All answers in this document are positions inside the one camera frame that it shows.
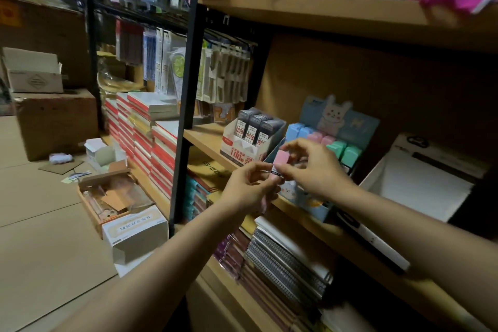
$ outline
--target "white display box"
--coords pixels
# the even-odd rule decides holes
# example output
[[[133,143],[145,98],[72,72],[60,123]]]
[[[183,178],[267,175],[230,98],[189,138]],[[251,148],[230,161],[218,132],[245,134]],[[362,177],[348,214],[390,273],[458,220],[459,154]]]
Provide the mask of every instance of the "white display box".
[[[156,205],[102,225],[120,277],[131,271],[169,238],[168,221]]]
[[[428,140],[400,134],[360,187],[448,222],[489,167]],[[409,262],[349,214],[335,214],[402,270]]]
[[[253,161],[265,160],[266,156],[282,140],[286,129],[286,124],[284,124],[269,140],[256,147],[234,135],[237,121],[239,121],[238,118],[225,127],[220,153],[240,166]]]
[[[12,92],[64,93],[55,54],[4,47],[3,65]]]

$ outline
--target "stack of notebooks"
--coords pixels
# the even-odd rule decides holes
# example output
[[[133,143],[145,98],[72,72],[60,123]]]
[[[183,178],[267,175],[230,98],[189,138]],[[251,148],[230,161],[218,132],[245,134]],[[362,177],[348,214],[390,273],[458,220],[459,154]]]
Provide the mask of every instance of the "stack of notebooks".
[[[109,134],[114,137],[115,140],[120,142],[117,102],[116,100],[106,98],[104,106],[109,127]]]
[[[153,92],[130,92],[128,102],[131,113],[128,119],[134,125],[134,161],[150,175],[153,151],[152,126],[155,121],[178,117],[175,98]]]
[[[332,283],[337,256],[278,209],[255,222],[257,228],[246,250],[252,267],[281,291],[291,308],[304,313],[315,310]]]
[[[156,121],[151,130],[153,147],[149,177],[168,199],[171,199],[173,187],[178,125],[178,120]]]
[[[118,92],[116,94],[118,123],[120,138],[118,140],[121,148],[126,152],[130,159],[134,158],[134,140],[133,140],[133,124],[128,120],[131,112],[128,103],[128,94],[125,92]]]
[[[183,203],[187,221],[206,209],[208,195],[224,189],[230,177],[229,171],[195,146],[190,147],[188,163]]]

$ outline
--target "blue eraser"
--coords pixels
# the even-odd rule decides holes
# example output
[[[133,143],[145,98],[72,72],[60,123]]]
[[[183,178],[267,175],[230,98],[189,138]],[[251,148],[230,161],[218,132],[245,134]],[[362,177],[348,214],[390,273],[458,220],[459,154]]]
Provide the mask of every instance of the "blue eraser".
[[[313,134],[316,130],[312,129],[310,127],[303,127],[301,130],[299,130],[299,134],[297,135],[297,138],[308,138],[308,135]]]
[[[287,142],[292,141],[297,138],[299,130],[304,127],[304,124],[296,122],[295,124],[290,124],[287,128],[287,133],[285,133],[285,140]]]

